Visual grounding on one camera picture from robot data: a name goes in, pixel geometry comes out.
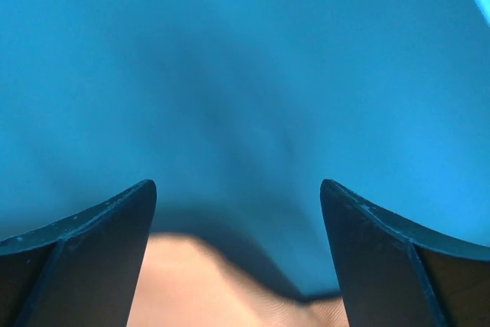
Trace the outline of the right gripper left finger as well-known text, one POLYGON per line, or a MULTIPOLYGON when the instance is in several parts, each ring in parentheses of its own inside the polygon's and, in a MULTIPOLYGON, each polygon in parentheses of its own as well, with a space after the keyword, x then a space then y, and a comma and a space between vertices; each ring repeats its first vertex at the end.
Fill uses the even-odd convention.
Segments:
POLYGON ((126 325, 155 213, 144 180, 1 242, 3 326, 126 325))

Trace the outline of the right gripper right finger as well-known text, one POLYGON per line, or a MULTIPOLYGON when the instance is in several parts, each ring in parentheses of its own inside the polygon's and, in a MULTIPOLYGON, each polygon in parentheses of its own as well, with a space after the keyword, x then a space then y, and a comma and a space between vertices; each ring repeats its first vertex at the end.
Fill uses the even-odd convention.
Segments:
POLYGON ((381 208, 333 180, 320 200, 352 326, 487 326, 489 248, 381 208))

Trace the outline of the orange trousers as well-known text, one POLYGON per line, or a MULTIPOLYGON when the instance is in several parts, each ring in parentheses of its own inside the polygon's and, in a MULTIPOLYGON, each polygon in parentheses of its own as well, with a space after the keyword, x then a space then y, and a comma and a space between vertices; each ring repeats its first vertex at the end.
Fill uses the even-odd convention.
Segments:
POLYGON ((132 327, 347 326, 342 299, 308 305, 265 289, 201 240, 149 238, 129 314, 132 327))

